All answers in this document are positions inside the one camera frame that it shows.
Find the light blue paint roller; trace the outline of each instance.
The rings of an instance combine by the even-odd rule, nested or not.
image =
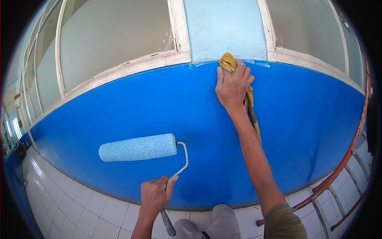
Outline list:
[[[99,147],[98,154],[105,162],[146,160],[175,155],[176,145],[183,145],[185,148],[186,165],[173,175],[175,176],[188,166],[188,154],[186,145],[183,142],[176,142],[172,133],[105,143]],[[168,235],[175,236],[176,231],[166,211],[163,209],[160,214]]]

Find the leg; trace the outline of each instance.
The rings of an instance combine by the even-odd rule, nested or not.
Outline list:
[[[211,239],[241,239],[239,222],[234,211],[225,204],[216,205],[211,212],[211,224],[206,233]]]
[[[202,239],[203,234],[196,230],[196,225],[190,220],[180,219],[175,222],[176,235],[173,239]]]

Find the brush handle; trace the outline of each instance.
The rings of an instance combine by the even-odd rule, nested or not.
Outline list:
[[[162,209],[162,211],[160,211],[160,215],[162,216],[163,223],[165,224],[167,234],[169,236],[175,236],[176,235],[175,228],[173,227],[170,219],[168,218],[168,215],[164,208]]]

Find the yellow rag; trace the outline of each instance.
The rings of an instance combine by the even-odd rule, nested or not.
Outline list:
[[[222,58],[219,61],[220,67],[224,68],[225,70],[229,71],[231,74],[235,73],[237,69],[236,61],[234,57],[229,53],[225,53]],[[253,88],[251,86],[248,87],[247,93],[245,94],[244,102],[245,108],[247,109],[248,117],[253,125],[253,128],[255,129],[255,132],[257,136],[259,137],[260,143],[261,143],[261,137],[260,137],[260,129],[259,129],[259,123],[257,121],[257,117],[255,114],[255,111],[253,109]]]

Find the tiled floor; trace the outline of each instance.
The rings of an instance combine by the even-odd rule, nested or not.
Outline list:
[[[362,169],[358,170],[360,167],[355,159],[351,159],[348,166],[364,192],[367,180]],[[138,219],[139,205],[117,200],[79,184],[50,165],[32,148],[28,149],[27,157],[23,161],[23,172],[29,181],[26,188],[29,203],[45,239],[130,239]],[[323,180],[285,197],[287,202],[291,206],[297,205],[310,196],[311,189]],[[345,213],[348,212],[359,199],[359,193],[345,170],[335,180],[333,188]],[[349,225],[351,217],[341,227],[330,232],[330,227],[342,219],[338,205],[329,191],[325,191],[317,200],[327,220],[324,226],[328,229],[329,237],[339,238],[346,225]],[[169,210],[167,213],[173,223],[182,218],[190,219],[199,230],[206,229],[210,215],[210,212]],[[326,238],[312,203],[295,214],[301,218],[310,239]],[[256,226],[256,221],[263,218],[259,205],[236,209],[235,215],[243,239],[264,237],[264,225]],[[152,237],[170,238],[160,215],[155,220]]]

